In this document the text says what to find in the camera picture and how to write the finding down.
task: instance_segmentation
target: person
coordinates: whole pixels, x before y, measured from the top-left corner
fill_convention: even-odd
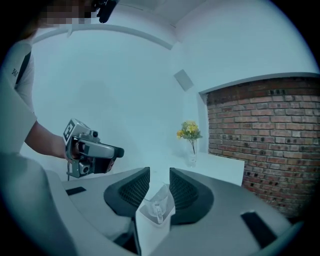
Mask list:
[[[1,67],[1,75],[6,76],[10,85],[34,113],[32,88],[34,83],[34,57],[32,40],[39,28],[56,27],[71,24],[72,19],[83,19],[91,14],[92,0],[53,0],[38,16],[34,17],[20,34],[17,42],[10,48]],[[66,145],[61,136],[55,135],[37,120],[25,141],[34,151],[47,156],[67,159]],[[73,147],[72,157],[77,158],[78,149]]]

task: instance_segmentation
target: glass vase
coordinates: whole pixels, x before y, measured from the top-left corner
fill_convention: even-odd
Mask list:
[[[197,140],[186,140],[186,165],[195,167],[197,163]]]

